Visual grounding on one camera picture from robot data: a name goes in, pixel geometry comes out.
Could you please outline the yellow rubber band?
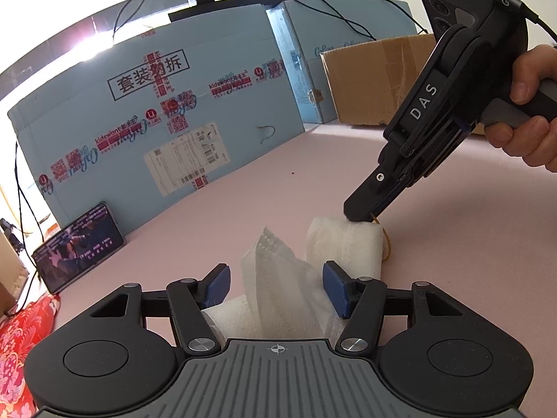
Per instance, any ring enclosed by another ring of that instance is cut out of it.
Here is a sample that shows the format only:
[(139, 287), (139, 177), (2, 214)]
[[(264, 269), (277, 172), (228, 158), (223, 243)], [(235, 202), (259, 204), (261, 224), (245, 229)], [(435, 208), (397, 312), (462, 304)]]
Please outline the yellow rubber band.
[(377, 217), (372, 217), (371, 223), (371, 250), (373, 256), (381, 263), (389, 261), (393, 248), (391, 238)]

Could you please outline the white nonwoven shopping bag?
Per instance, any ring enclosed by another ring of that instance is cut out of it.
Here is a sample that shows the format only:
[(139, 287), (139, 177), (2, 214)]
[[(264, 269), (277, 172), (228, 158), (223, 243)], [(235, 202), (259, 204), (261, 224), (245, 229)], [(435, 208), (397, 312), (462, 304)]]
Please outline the white nonwoven shopping bag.
[(371, 250), (371, 223), (314, 218), (303, 260), (266, 227), (241, 262), (244, 294), (204, 310), (204, 318), (219, 342), (325, 339), (334, 345), (346, 322), (323, 286), (326, 261), (351, 277), (379, 279), (382, 263)]

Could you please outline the open brown cardboard box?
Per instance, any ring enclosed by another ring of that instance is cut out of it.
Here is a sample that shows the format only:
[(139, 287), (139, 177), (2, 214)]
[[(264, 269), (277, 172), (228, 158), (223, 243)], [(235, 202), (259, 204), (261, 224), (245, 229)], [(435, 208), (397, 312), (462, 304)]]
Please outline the open brown cardboard box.
[(388, 125), (435, 45), (431, 34), (411, 35), (323, 53), (322, 64), (339, 122)]

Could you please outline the red paper decoration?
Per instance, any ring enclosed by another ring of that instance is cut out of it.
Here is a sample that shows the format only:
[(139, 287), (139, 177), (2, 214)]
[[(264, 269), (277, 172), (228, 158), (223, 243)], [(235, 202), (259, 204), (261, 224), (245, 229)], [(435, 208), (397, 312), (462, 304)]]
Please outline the red paper decoration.
[(25, 383), (25, 359), (54, 328), (57, 295), (44, 293), (14, 317), (1, 322), (0, 410), (3, 418), (32, 417), (37, 408)]

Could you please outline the smartphone with lit screen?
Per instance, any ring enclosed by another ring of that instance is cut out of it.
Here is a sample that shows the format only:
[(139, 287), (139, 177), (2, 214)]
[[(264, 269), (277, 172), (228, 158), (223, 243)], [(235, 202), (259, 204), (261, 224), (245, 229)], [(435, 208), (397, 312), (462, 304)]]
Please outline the smartphone with lit screen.
[(125, 244), (108, 206), (101, 202), (40, 245), (32, 259), (48, 292), (56, 294)]

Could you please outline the sealed brown cardboard box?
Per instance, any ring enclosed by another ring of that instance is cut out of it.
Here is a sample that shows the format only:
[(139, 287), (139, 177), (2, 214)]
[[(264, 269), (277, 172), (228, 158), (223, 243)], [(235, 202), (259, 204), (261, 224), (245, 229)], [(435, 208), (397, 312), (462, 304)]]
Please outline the sealed brown cardboard box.
[(0, 235), (1, 315), (15, 312), (28, 281), (28, 269), (17, 255), (4, 232)]

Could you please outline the large light blue box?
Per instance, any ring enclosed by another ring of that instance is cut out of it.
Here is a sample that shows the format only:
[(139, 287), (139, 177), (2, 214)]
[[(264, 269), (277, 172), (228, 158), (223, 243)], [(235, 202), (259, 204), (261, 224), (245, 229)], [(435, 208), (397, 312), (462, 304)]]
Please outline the large light blue box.
[(48, 80), (8, 119), (60, 225), (105, 203), (123, 233), (304, 130), (260, 5), (123, 41)]

